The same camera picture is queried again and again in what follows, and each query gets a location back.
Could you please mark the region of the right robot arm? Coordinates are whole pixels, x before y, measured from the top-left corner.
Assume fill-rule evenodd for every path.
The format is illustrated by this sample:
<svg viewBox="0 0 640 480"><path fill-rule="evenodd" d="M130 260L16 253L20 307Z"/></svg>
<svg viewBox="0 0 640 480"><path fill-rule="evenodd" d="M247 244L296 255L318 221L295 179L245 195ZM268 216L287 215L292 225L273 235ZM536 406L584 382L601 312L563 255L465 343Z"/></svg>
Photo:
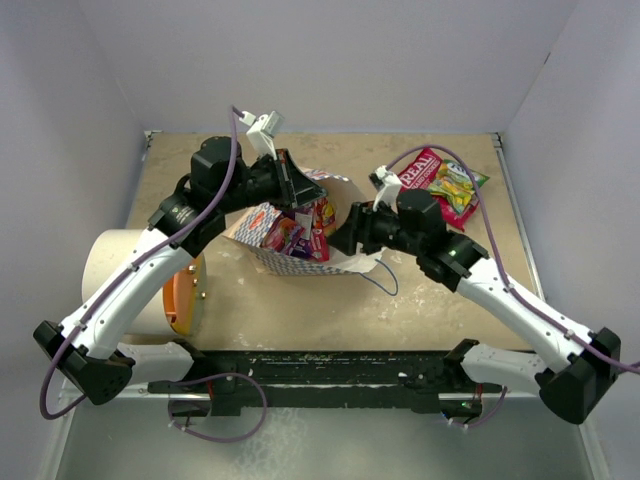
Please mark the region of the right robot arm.
<svg viewBox="0 0 640 480"><path fill-rule="evenodd" d="M594 332L524 289L482 246L447 228L426 190L401 192L395 206L353 203L328 243L347 256L384 248L414 256L427 278L482 307L531 347L523 353L462 341L444 369L456 391L477 383L526 392L580 425L617 380L612 363L620 357L618 335L607 328Z"/></svg>

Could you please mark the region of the purple white snack packet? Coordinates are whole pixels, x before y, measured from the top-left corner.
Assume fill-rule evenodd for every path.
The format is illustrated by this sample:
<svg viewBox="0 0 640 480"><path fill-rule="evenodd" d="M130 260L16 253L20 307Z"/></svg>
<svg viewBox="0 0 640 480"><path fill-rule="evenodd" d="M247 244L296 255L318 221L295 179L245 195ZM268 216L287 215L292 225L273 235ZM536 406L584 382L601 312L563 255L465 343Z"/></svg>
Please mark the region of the purple white snack packet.
<svg viewBox="0 0 640 480"><path fill-rule="evenodd" d="M313 214L310 211L280 213L263 237L260 247L305 261L325 263L330 259L326 237L321 230L313 227Z"/></svg>

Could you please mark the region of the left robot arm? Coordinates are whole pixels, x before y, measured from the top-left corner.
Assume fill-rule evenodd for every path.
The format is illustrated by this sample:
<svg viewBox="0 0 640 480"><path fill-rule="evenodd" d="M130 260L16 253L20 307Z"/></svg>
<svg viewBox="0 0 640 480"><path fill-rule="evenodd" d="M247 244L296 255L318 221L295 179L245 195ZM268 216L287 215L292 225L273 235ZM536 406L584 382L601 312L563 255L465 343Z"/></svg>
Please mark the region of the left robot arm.
<svg viewBox="0 0 640 480"><path fill-rule="evenodd" d="M195 347L185 340L133 346L123 336L156 293L225 230L228 214L263 203L293 210L326 194L285 149L248 166L237 141L211 137L110 279L60 323L42 322L33 337L95 405L134 383L168 381L194 392L206 378L204 356Z"/></svg>

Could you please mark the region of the green yellow candy packet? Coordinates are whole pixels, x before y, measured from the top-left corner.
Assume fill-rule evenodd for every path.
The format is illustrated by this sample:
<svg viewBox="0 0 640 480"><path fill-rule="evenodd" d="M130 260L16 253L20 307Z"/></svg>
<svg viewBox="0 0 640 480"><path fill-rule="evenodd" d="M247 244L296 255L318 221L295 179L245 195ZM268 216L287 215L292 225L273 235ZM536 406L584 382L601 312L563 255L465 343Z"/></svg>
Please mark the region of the green yellow candy packet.
<svg viewBox="0 0 640 480"><path fill-rule="evenodd" d="M489 180L488 176L479 172L471 173L478 188ZM442 161L427 190L432 195L443 198L456 214L461 215L476 200L475 184L459 163L446 159Z"/></svg>

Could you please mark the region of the blue checkered paper bag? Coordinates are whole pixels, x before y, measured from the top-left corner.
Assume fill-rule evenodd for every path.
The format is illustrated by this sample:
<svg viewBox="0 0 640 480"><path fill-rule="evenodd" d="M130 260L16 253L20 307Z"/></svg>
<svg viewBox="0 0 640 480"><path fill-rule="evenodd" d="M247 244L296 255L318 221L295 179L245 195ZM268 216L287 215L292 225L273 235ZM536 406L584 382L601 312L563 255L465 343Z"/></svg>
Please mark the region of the blue checkered paper bag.
<svg viewBox="0 0 640 480"><path fill-rule="evenodd" d="M356 274L390 296L399 291L394 271L380 252L346 256L328 244L351 204L365 199L349 178L324 170L305 169L327 195L293 211L264 202L249 208L223 236L249 251L256 269L280 276Z"/></svg>

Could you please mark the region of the pink cookie snack packet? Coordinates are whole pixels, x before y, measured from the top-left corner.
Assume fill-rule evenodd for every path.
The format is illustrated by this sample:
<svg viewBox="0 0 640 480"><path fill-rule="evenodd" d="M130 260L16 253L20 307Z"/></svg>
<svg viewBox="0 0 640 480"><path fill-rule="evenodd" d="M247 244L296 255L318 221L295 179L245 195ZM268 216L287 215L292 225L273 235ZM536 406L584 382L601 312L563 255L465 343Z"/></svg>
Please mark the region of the pink cookie snack packet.
<svg viewBox="0 0 640 480"><path fill-rule="evenodd" d="M399 174L398 177L403 185L402 190L422 189L427 190L428 185L434 179L443 160L431 148L424 148ZM432 195L441 208L445 222L462 232L465 231L465 223L473 215L478 207L478 199L472 202L471 206L461 215L456 214L448 203L441 197Z"/></svg>

